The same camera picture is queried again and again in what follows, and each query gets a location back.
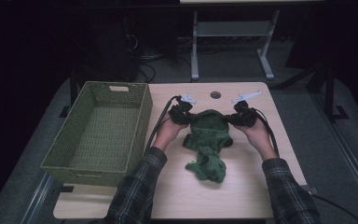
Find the person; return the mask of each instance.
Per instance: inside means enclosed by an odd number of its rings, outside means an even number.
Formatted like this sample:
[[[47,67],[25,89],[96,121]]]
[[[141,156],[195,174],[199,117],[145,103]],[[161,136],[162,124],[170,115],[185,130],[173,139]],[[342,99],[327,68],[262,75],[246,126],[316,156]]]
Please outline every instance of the person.
[[[166,114],[156,140],[145,150],[138,168],[123,178],[110,204],[104,223],[148,223],[151,218],[155,187],[167,162],[165,150],[187,125],[172,122]],[[269,134],[257,120],[252,128],[234,126],[243,132],[259,152],[276,223],[320,223],[311,196],[293,178],[285,160],[280,159],[269,141]]]

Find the plaid sleeve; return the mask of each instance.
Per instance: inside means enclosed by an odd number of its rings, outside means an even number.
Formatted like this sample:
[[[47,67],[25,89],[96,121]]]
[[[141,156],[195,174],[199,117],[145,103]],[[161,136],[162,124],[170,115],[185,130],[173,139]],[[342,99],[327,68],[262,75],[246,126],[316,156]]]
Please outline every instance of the plaid sleeve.
[[[321,223],[310,194],[297,184],[285,160],[266,160],[263,171],[276,223]]]
[[[163,151],[147,149],[138,168],[121,181],[105,223],[148,223],[158,175],[166,162]]]

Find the gray carpet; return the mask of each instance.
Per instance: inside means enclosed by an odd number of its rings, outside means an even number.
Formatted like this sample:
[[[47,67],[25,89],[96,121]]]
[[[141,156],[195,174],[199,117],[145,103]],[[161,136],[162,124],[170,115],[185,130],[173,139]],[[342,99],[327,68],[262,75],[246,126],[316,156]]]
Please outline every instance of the gray carpet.
[[[268,51],[268,59],[276,78],[266,81],[256,58],[255,49],[262,39],[255,42],[228,43],[229,48],[215,54],[200,54],[199,82],[263,81],[273,86],[301,70],[285,68],[290,42],[274,41]],[[181,54],[189,62],[189,53]],[[190,67],[183,60],[160,59],[149,63],[156,70],[156,83],[189,82]],[[151,75],[152,71],[144,67]],[[135,82],[144,82],[138,76]],[[304,78],[284,91],[272,91],[272,97],[282,117],[303,173],[311,187],[319,195],[352,211],[358,216],[358,185],[343,160],[339,144],[330,132],[323,114],[305,91],[308,79]],[[0,195],[0,223],[21,223],[21,219],[32,201],[43,172],[39,169],[63,119],[62,109],[69,105],[69,82],[66,81],[52,99],[45,116],[40,121],[27,148]],[[336,85],[336,105],[342,105],[350,119],[338,120],[337,126],[351,146],[358,160],[358,107],[351,93],[339,82]],[[35,211],[31,223],[62,223],[52,215],[62,183],[53,180],[40,210]],[[332,205],[314,200],[323,223],[357,223]],[[88,223],[89,220],[65,220],[64,223]]]

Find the crumpled green fabric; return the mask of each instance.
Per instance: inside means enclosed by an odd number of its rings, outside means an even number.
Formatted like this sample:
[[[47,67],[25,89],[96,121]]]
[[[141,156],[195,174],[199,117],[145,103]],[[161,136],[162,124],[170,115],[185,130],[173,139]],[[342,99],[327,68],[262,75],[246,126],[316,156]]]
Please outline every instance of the crumpled green fabric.
[[[219,159],[219,154],[223,147],[230,147],[233,143],[224,116],[216,110],[205,110],[196,115],[190,123],[190,130],[191,134],[187,135],[183,145],[199,153],[197,161],[189,162],[186,169],[194,172],[200,180],[222,183],[226,165]]]

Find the rectangular storage bin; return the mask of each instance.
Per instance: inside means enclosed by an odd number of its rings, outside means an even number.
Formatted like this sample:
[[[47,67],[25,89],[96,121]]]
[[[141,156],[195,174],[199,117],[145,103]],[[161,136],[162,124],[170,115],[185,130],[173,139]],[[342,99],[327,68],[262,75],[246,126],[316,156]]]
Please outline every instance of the rectangular storage bin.
[[[65,183],[117,186],[143,157],[152,105],[147,84],[86,82],[41,168]]]

